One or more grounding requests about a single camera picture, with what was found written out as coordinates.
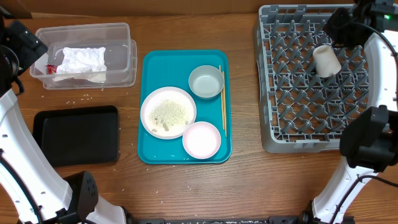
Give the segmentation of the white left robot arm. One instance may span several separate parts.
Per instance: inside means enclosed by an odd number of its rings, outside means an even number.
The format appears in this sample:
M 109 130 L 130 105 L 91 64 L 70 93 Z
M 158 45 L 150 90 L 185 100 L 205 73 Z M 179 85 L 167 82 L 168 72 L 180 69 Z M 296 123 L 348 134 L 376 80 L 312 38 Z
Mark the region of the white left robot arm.
M 124 208 L 99 196 L 92 174 L 63 178 L 45 158 L 19 108 L 19 80 L 48 50 L 20 21 L 1 25 L 1 185 L 12 199 L 19 223 L 135 223 Z

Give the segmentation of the red snack wrapper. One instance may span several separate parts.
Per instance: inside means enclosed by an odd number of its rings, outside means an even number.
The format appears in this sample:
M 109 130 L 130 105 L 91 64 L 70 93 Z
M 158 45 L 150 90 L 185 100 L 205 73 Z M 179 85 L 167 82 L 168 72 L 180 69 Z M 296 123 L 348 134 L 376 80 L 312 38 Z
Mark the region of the red snack wrapper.
M 49 75 L 54 75 L 57 73 L 57 66 L 56 65 L 51 65 L 51 64 L 47 64 L 46 65 L 46 69 Z

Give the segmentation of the white paper cup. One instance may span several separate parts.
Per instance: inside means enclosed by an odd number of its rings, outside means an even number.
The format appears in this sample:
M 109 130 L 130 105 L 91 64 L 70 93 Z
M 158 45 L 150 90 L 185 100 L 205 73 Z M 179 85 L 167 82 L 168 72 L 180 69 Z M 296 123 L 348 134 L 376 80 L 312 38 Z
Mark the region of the white paper cup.
M 329 45 L 317 47 L 313 51 L 313 59 L 315 61 L 317 75 L 321 78 L 331 77 L 341 70 L 341 64 L 332 47 Z

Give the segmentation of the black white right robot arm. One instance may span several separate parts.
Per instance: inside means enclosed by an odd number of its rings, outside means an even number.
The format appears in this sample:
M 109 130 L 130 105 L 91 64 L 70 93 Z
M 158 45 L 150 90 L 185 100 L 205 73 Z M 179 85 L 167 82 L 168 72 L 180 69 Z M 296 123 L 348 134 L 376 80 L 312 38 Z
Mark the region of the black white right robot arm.
M 368 61 L 368 105 L 342 132 L 341 160 L 323 191 L 296 223 L 354 223 L 345 212 L 362 188 L 397 164 L 397 4 L 355 2 L 323 26 L 335 45 L 362 46 Z

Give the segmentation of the white napkin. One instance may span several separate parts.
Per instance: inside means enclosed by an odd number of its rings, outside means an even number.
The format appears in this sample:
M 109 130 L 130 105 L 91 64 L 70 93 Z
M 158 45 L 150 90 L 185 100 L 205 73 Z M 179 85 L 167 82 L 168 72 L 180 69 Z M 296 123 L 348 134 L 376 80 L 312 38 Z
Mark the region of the white napkin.
M 59 82 L 69 78 L 105 83 L 107 67 L 104 63 L 105 47 L 63 48 L 63 61 L 57 65 L 53 80 Z

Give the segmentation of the grey bowl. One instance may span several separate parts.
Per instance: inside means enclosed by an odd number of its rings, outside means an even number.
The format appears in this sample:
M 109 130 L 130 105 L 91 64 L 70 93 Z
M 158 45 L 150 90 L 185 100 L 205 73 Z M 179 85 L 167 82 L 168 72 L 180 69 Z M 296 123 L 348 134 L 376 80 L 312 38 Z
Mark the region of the grey bowl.
M 211 99 L 223 90 L 224 76 L 218 68 L 211 65 L 202 65 L 191 72 L 188 85 L 197 97 Z

